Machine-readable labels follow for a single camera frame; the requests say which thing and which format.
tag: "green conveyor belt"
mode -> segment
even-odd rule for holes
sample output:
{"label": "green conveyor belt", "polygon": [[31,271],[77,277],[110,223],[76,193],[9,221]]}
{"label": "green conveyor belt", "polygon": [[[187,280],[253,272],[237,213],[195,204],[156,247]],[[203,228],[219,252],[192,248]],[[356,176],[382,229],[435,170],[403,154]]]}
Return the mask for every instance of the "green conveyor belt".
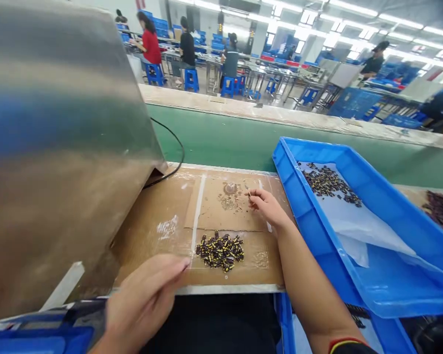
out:
{"label": "green conveyor belt", "polygon": [[[391,183],[443,188],[443,149],[325,132],[211,113],[148,105],[184,144],[186,163],[275,172],[272,152],[279,137],[349,145]],[[174,137],[155,124],[168,161],[179,161]]]}

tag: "hand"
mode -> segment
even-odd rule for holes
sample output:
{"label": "hand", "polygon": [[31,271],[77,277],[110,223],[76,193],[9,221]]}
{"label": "hand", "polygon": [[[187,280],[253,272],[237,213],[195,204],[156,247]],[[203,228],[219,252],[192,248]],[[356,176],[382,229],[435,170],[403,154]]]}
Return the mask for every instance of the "hand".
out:
{"label": "hand", "polygon": [[292,223],[279,202],[264,189],[250,189],[245,195],[250,195],[250,207],[261,212],[262,216],[271,224],[282,227]]}
{"label": "hand", "polygon": [[92,353],[137,353],[164,324],[190,259],[161,254],[143,263],[107,301],[106,331]]}

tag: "stainless steel machine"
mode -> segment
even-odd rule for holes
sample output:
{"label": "stainless steel machine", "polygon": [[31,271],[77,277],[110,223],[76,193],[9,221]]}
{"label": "stainless steel machine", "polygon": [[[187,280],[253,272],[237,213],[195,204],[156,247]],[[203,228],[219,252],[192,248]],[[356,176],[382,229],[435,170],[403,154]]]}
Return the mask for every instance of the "stainless steel machine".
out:
{"label": "stainless steel machine", "polygon": [[82,291],[111,287],[109,244],[154,168],[112,15],[0,0],[0,318],[39,310],[74,262]]}

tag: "woman in red shirt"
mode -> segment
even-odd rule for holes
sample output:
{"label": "woman in red shirt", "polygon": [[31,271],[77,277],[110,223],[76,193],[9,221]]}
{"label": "woman in red shirt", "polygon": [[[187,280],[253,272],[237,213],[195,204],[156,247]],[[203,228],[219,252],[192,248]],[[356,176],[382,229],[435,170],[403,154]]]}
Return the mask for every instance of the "woman in red shirt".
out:
{"label": "woman in red shirt", "polygon": [[143,52],[142,55],[136,54],[135,56],[140,58],[145,64],[161,64],[161,51],[159,50],[158,36],[156,35],[153,21],[141,11],[137,13],[136,17],[138,17],[139,23],[144,32],[142,45],[134,39],[130,40],[131,44],[135,45]]}

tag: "dark hair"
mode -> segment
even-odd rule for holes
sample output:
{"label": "dark hair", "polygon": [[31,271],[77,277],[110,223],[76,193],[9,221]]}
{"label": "dark hair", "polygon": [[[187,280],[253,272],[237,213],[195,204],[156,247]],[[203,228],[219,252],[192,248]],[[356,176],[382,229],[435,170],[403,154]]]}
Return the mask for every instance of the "dark hair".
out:
{"label": "dark hair", "polygon": [[389,44],[390,44],[389,41],[382,41],[373,49],[373,52],[386,50]]}
{"label": "dark hair", "polygon": [[156,32],[155,28],[154,28],[154,24],[153,21],[151,21],[148,16],[146,16],[144,14],[143,11],[138,11],[138,13],[136,14],[136,17],[138,18],[139,22],[143,21],[144,22],[144,27],[145,30],[148,30],[149,32],[151,32],[152,34],[154,34]]}
{"label": "dark hair", "polygon": [[236,49],[236,43],[238,42],[236,33],[229,33],[228,38],[230,39],[230,44]]}
{"label": "dark hair", "polygon": [[185,29],[189,28],[189,22],[187,21],[187,17],[185,16],[181,17],[181,26]]}

